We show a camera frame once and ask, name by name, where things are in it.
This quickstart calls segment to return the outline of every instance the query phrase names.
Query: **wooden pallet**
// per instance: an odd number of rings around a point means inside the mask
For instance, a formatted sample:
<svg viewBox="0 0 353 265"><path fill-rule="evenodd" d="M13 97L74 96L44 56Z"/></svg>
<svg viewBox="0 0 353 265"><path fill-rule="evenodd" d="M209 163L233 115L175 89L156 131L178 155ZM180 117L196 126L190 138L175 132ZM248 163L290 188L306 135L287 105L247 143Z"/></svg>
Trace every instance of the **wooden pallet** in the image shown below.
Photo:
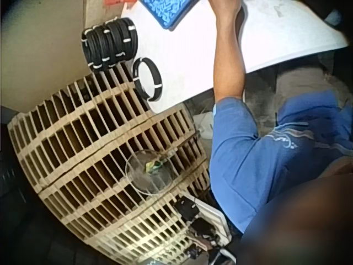
<svg viewBox="0 0 353 265"><path fill-rule="evenodd" d="M78 238L120 264L187 257L187 224L172 207L210 184L205 152L180 104L153 114L124 64L91 74L8 125L18 160L49 210ZM138 150L174 153L173 182L139 193L125 174Z"/></svg>

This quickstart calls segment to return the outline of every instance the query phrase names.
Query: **man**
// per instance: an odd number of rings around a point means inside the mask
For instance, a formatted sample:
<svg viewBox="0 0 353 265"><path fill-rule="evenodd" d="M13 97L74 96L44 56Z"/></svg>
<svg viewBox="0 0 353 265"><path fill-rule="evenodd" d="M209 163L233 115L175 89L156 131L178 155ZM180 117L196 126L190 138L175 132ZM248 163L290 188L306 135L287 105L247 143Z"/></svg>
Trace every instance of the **man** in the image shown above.
<svg viewBox="0 0 353 265"><path fill-rule="evenodd" d="M217 19L211 189L244 232L272 198L353 156L352 108L338 107L335 94L345 100L330 90L321 69L284 71L277 81L278 126L260 138L242 101L245 73L235 31L241 1L210 3Z"/></svg>

